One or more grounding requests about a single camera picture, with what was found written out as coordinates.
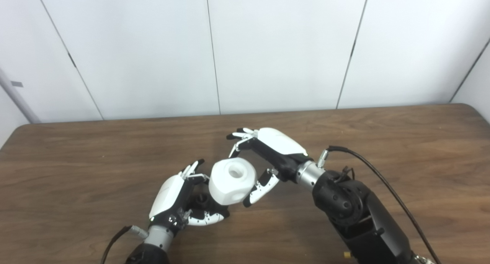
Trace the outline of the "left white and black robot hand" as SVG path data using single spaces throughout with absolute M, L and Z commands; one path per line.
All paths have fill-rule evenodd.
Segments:
M 210 182 L 197 172 L 203 163 L 199 159 L 164 182 L 149 212 L 149 228 L 161 226 L 176 236 L 187 226 L 212 225 L 230 216 L 228 206 L 217 203 L 208 190 L 195 191 Z

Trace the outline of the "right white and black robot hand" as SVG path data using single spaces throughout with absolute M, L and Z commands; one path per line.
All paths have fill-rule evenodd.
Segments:
M 297 184 L 298 169 L 302 164 L 312 161 L 304 147 L 275 128 L 238 128 L 226 139 L 238 140 L 228 156 L 230 159 L 250 149 L 271 165 L 271 168 L 264 170 L 243 200 L 245 207 L 257 203 L 280 181 Z

